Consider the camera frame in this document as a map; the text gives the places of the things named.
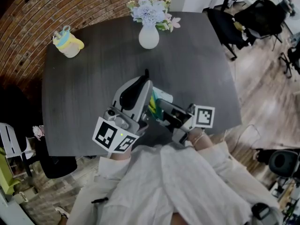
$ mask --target brick wall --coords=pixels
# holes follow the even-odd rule
[[[55,30],[72,31],[128,15],[130,0],[14,0],[0,19],[0,84],[40,86]]]

